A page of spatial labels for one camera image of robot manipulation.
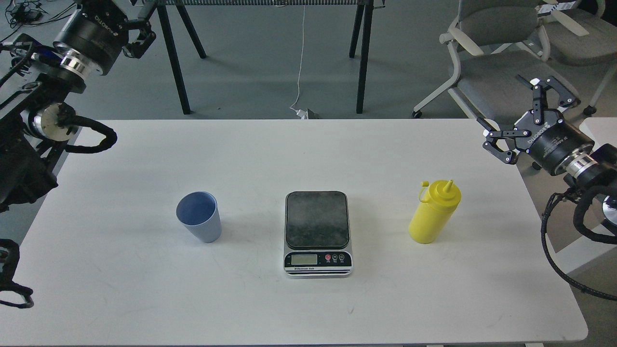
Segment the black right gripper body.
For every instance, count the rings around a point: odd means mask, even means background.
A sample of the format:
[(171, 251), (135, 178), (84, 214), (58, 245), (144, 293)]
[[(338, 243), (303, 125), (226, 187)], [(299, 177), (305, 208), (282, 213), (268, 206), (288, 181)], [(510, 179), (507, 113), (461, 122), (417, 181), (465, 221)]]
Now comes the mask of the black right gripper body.
[(527, 137), (516, 138), (516, 147), (527, 152), (551, 176), (566, 172), (564, 161), (573, 152), (589, 153), (594, 145), (589, 136), (566, 122), (558, 110), (545, 110), (540, 123), (528, 111), (515, 122), (515, 128), (529, 132)]

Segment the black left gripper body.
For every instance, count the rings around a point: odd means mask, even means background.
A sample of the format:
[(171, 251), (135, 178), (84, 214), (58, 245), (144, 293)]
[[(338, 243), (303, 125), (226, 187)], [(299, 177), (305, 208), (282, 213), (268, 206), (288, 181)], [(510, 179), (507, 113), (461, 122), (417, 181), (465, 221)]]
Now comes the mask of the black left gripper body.
[(128, 19), (113, 0), (76, 0), (76, 9), (53, 41), (58, 52), (73, 49), (107, 75), (128, 43), (121, 25)]

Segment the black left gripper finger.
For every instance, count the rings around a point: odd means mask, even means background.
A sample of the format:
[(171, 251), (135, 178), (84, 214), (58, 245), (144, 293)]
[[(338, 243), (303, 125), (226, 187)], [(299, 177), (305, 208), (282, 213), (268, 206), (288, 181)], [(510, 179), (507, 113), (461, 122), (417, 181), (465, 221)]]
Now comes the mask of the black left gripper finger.
[(132, 29), (138, 29), (139, 34), (133, 42), (123, 46), (123, 54), (129, 58), (141, 59), (156, 39), (156, 33), (152, 31), (150, 21), (146, 19), (126, 21), (123, 25), (123, 31), (130, 31)]
[(156, 0), (131, 0), (130, 3), (132, 6), (141, 3), (141, 6), (139, 6), (136, 18), (130, 18), (127, 22), (149, 22), (157, 8)]

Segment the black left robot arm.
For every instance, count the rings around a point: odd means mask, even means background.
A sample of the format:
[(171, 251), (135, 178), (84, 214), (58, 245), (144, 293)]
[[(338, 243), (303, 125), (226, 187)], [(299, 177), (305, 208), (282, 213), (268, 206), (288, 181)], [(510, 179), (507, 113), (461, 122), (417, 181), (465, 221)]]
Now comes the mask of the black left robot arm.
[(82, 93), (90, 73), (109, 73), (123, 53), (140, 58), (156, 39), (150, 18), (157, 6), (145, 1), (130, 20), (112, 0), (78, 0), (77, 8), (52, 46), (28, 35), (3, 43), (17, 63), (1, 83), (24, 66), (38, 70), (1, 104), (1, 211), (13, 204), (34, 203), (57, 186), (53, 173), (63, 152), (94, 154), (110, 149), (116, 132), (79, 116), (65, 99)]

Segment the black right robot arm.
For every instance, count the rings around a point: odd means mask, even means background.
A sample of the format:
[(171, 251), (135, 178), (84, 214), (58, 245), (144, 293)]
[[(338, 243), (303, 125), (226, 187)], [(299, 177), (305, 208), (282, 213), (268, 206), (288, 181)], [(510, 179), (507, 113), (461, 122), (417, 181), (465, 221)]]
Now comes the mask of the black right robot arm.
[[(616, 240), (616, 147), (595, 142), (569, 123), (562, 111), (577, 107), (580, 100), (561, 81), (548, 79), (516, 79), (533, 93), (532, 107), (515, 122), (511, 130), (498, 130), (484, 119), (484, 149), (505, 164), (516, 164), (518, 154), (529, 155), (538, 169), (551, 176), (564, 175), (568, 189), (549, 198), (541, 216), (541, 242), (547, 261), (569, 285), (597, 298), (615, 301), (616, 297), (576, 281), (562, 271), (551, 257), (547, 245), (548, 221), (553, 209), (563, 200), (575, 204), (573, 226), (580, 235), (594, 242), (615, 245)], [(586, 213), (593, 202), (602, 203), (604, 226), (609, 233), (600, 234), (586, 226)]]

